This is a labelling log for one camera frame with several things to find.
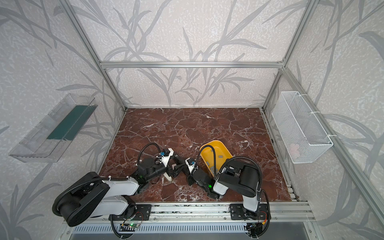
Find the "green strip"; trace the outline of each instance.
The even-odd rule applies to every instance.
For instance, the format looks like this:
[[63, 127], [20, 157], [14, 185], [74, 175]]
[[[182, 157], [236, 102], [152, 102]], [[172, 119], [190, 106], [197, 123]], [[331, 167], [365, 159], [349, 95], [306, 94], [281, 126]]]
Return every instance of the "green strip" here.
[[73, 140], [82, 126], [92, 115], [96, 106], [75, 106], [70, 113], [59, 123], [59, 125], [51, 132], [47, 139], [65, 139]]

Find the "clear plastic tray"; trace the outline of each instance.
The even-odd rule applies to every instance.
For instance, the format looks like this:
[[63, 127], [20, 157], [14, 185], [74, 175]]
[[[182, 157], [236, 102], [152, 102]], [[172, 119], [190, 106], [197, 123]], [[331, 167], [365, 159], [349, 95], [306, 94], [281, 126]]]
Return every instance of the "clear plastic tray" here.
[[93, 100], [66, 95], [9, 155], [23, 162], [57, 162], [97, 107]]

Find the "red wire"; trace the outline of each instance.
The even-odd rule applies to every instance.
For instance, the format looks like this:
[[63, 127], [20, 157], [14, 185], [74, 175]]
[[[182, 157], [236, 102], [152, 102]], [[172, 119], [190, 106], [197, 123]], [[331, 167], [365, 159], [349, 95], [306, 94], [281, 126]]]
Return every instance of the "red wire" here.
[[265, 222], [266, 222], [266, 219], [267, 219], [266, 212], [264, 212], [264, 211], [260, 211], [260, 212], [265, 213], [265, 220], [264, 220], [264, 223], [265, 223]]
[[143, 223], [144, 215], [141, 212], [137, 212], [135, 214], [141, 214], [141, 223], [138, 225], [138, 226], [140, 226]]

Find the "black cable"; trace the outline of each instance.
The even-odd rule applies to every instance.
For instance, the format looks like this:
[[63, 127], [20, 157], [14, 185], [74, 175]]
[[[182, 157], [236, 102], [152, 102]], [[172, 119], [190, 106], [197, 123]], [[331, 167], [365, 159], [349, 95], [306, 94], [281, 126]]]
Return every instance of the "black cable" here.
[[161, 152], [160, 147], [159, 147], [159, 145], [158, 145], [157, 143], [155, 143], [155, 142], [150, 142], [150, 143], [148, 143], [148, 144], [145, 145], [145, 146], [143, 147], [143, 149], [140, 151], [139, 156], [137, 157], [137, 165], [140, 164], [141, 154], [144, 152], [144, 150], [145, 150], [147, 147], [149, 147], [149, 146], [151, 146], [151, 145], [156, 146], [156, 147], [157, 147], [157, 150], [158, 150], [159, 152]]
[[130, 234], [129, 237], [127, 237], [127, 238], [123, 238], [123, 236], [120, 235], [120, 234], [116, 231], [116, 229], [115, 229], [115, 225], [113, 224], [112, 215], [109, 215], [109, 218], [111, 219], [111, 227], [112, 227], [112, 231], [113, 231], [113, 233], [114, 233], [119, 239], [125, 240], [125, 239], [130, 238], [130, 237], [133, 235], [133, 234]]
[[216, 152], [215, 152], [215, 149], [211, 145], [205, 145], [204, 147], [202, 147], [200, 149], [199, 154], [197, 155], [197, 158], [196, 158], [195, 168], [197, 168], [197, 162], [199, 161], [201, 151], [203, 151], [203, 149], [206, 147], [210, 147], [212, 149], [212, 152], [214, 153], [214, 176], [216, 177]]
[[82, 182], [82, 183], [78, 184], [77, 186], [69, 187], [64, 192], [62, 192], [59, 196], [57, 196], [57, 198], [55, 199], [55, 201], [53, 202], [53, 205], [52, 205], [52, 212], [56, 216], [62, 217], [62, 215], [61, 215], [60, 211], [57, 209], [57, 207], [58, 207], [59, 202], [63, 199], [63, 197], [65, 195], [69, 194], [70, 192], [72, 192], [73, 190], [75, 190], [75, 189], [77, 189], [79, 187], [85, 186], [87, 184], [91, 184], [93, 182], [102, 181], [102, 180], [127, 181], [128, 179], [127, 178], [97, 177], [97, 178], [93, 178], [93, 179], [90, 179], [88, 181]]
[[235, 156], [235, 157], [232, 157], [230, 159], [228, 159], [227, 161], [225, 161], [225, 163], [221, 166], [220, 170], [218, 171], [219, 173], [223, 172], [223, 169], [233, 160], [236, 160], [236, 159], [245, 159], [245, 160], [248, 160], [250, 162], [252, 162], [255, 167], [256, 167], [256, 170], [257, 170], [257, 174], [259, 175], [259, 184], [257, 185], [257, 192], [260, 192], [261, 191], [261, 187], [262, 187], [262, 181], [263, 181], [263, 173], [261, 171], [261, 168], [259, 166], [259, 164], [257, 164], [254, 160], [250, 159], [249, 157], [244, 157], [244, 156]]
[[[262, 189], [261, 192], [263, 192], [264, 195], [265, 195], [265, 200], [266, 200], [266, 205], [267, 205], [267, 212], [268, 212], [268, 214], [270, 214], [271, 210], [270, 210], [270, 206], [269, 206], [268, 196], [267, 196], [267, 194], [266, 194], [266, 192], [265, 192], [264, 189]], [[257, 235], [257, 236], [256, 236], [257, 238], [259, 238], [261, 235], [263, 235], [263, 234], [266, 232], [266, 230], [268, 229], [268, 227], [269, 227], [269, 222], [270, 222], [270, 220], [268, 219], [269, 216], [267, 215], [267, 216], [265, 216], [265, 217], [266, 217], [266, 220], [267, 220], [268, 222], [266, 223], [265, 228], [262, 230], [262, 233], [260, 233], [260, 235]], [[257, 227], [250, 227], [250, 226], [244, 226], [244, 227], [245, 227], [245, 228], [260, 228], [260, 227], [263, 227], [263, 226], [261, 225], [261, 226], [257, 226]]]
[[[264, 189], [262, 189], [261, 191], [264, 192], [265, 200], [266, 200], [266, 206], [267, 206], [267, 209], [268, 209], [268, 214], [270, 214], [271, 210], [270, 210], [270, 208], [269, 208], [269, 200], [268, 200], [268, 196], [266, 195], [266, 192], [265, 192]], [[257, 237], [260, 237], [261, 235], [263, 235], [263, 234], [266, 232], [266, 230], [268, 229], [269, 222], [270, 222], [270, 220], [268, 219], [268, 217], [269, 217], [269, 216], [266, 217], [266, 219], [267, 219], [268, 222], [266, 223], [265, 228], [263, 229], [262, 233], [260, 233], [260, 235], [258, 235]]]

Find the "black mounting plate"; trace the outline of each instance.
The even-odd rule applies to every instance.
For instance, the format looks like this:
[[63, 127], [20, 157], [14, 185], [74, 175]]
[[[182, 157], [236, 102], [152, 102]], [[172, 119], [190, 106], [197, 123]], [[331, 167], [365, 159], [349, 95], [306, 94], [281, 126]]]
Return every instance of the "black mounting plate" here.
[[[136, 214], [131, 221], [148, 221], [149, 220], [149, 215], [151, 214], [151, 204], [137, 204], [135, 208], [137, 209], [134, 210], [133, 214]], [[131, 216], [126, 216], [124, 214], [122, 215], [112, 215], [112, 220], [114, 221], [124, 221], [124, 218], [130, 218]]]
[[[249, 217], [245, 216], [243, 210], [243, 204], [230, 204], [229, 211], [231, 214], [232, 220], [249, 220]], [[257, 216], [260, 216], [260, 220], [265, 219], [265, 213], [268, 212], [267, 204], [259, 204], [257, 211], [255, 212]]]

